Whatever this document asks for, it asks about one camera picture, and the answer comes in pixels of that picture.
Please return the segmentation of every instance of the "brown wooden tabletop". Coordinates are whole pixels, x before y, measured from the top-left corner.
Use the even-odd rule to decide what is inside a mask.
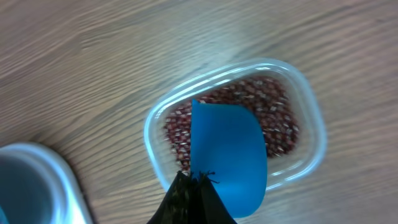
[[[59,152],[98,223],[146,223],[164,196],[148,109],[199,74],[272,57],[309,79],[328,152],[239,223],[396,223],[397,12],[396,0],[1,1],[0,145]]]

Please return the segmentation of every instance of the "pile of beans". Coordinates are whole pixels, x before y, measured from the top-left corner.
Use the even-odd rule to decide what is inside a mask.
[[[295,148],[299,128],[282,84],[264,75],[231,82],[196,98],[200,103],[241,105],[258,119],[267,156],[280,157]],[[165,119],[165,135],[171,152],[185,173],[190,171],[192,103],[177,105]]]

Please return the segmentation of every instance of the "blue paddle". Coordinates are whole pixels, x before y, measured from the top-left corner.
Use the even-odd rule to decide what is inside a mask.
[[[267,154],[260,124],[237,105],[192,102],[191,171],[209,176],[233,218],[253,214],[264,198]]]

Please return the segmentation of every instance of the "round container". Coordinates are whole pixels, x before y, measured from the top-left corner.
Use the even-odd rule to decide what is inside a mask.
[[[268,159],[267,191],[308,175],[321,163],[326,151],[326,129],[307,79],[295,67],[280,60],[253,59],[221,67],[176,86],[150,110],[144,125],[144,141],[155,173],[166,191],[179,170],[169,143],[164,141],[163,126],[170,110],[182,101],[253,74],[276,78],[283,84],[300,128],[296,149],[288,155]]]

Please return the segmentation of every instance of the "brown granular food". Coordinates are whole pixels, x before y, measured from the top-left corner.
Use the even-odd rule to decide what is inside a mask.
[[[258,119],[266,142],[267,156],[280,157],[295,148],[299,128],[282,84],[264,75],[237,80],[196,98],[200,103],[241,105]],[[190,170],[192,103],[178,105],[165,119],[166,140],[183,171]]]

